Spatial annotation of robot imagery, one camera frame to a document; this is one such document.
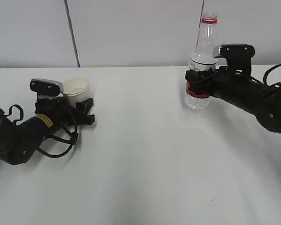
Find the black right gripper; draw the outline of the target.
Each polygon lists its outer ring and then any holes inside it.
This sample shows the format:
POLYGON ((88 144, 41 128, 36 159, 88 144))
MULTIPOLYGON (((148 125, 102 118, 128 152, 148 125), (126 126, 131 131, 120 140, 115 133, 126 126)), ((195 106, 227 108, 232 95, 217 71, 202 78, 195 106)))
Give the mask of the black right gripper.
POLYGON ((251 58, 227 58, 226 66, 221 66, 214 72, 187 70, 186 92, 190 95, 215 96, 219 91, 249 81, 250 76, 251 58))

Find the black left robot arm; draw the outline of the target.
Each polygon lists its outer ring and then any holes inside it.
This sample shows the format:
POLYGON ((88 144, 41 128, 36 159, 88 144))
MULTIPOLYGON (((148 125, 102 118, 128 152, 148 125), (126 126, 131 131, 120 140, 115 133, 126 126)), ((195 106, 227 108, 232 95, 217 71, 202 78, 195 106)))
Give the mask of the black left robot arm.
POLYGON ((0 109, 0 160, 11 165, 26 163, 35 151, 49 158, 60 158, 76 145, 79 125, 92 125, 95 116, 89 114, 94 100, 89 98, 71 106, 64 97, 37 99, 35 116, 24 121, 23 109, 12 105, 9 113, 0 109), (41 144, 53 139, 68 144, 58 154, 50 154, 40 148, 41 144))

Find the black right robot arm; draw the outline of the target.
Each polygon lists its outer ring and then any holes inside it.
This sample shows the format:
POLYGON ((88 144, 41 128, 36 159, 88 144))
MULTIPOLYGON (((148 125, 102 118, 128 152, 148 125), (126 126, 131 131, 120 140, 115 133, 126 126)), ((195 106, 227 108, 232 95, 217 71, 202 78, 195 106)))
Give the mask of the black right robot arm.
POLYGON ((259 81, 251 76, 250 59, 227 59, 215 71, 187 70, 187 90, 193 94, 219 98, 255 116, 266 130, 281 133, 281 82, 269 85, 268 69, 259 81))

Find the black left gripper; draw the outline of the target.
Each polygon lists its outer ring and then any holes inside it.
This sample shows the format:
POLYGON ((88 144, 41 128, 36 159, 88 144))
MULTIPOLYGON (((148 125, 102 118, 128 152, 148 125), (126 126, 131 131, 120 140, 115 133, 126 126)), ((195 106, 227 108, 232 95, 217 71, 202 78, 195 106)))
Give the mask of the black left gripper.
POLYGON ((89 112, 93 105, 93 98, 77 102, 75 107, 71 106, 64 97, 52 100, 37 99, 35 113, 47 116, 53 122, 54 127, 58 125, 92 125, 95 122, 95 116, 89 112))

